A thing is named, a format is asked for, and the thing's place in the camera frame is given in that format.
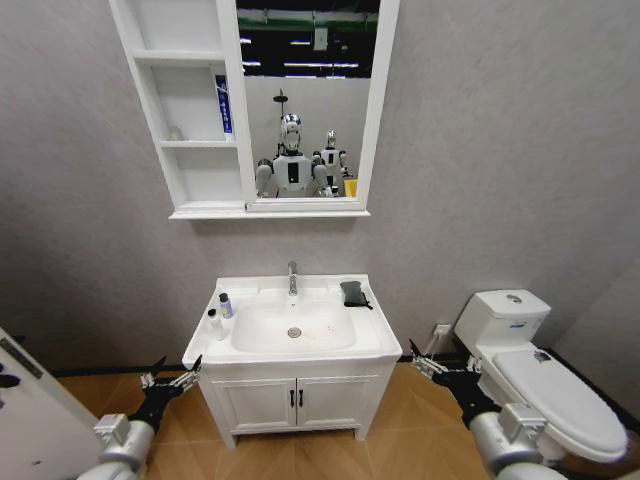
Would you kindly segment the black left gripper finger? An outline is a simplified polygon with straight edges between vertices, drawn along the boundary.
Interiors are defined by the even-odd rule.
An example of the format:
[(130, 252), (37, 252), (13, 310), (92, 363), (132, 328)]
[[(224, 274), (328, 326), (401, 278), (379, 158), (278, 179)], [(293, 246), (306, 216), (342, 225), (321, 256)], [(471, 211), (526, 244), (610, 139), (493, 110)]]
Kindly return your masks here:
[(202, 356), (199, 355), (190, 370), (170, 382), (170, 386), (176, 394), (182, 394), (198, 383), (201, 364)]
[(141, 386), (143, 389), (152, 387), (156, 382), (156, 375), (163, 369), (167, 356), (162, 356), (158, 361), (153, 363), (145, 373), (140, 376)]

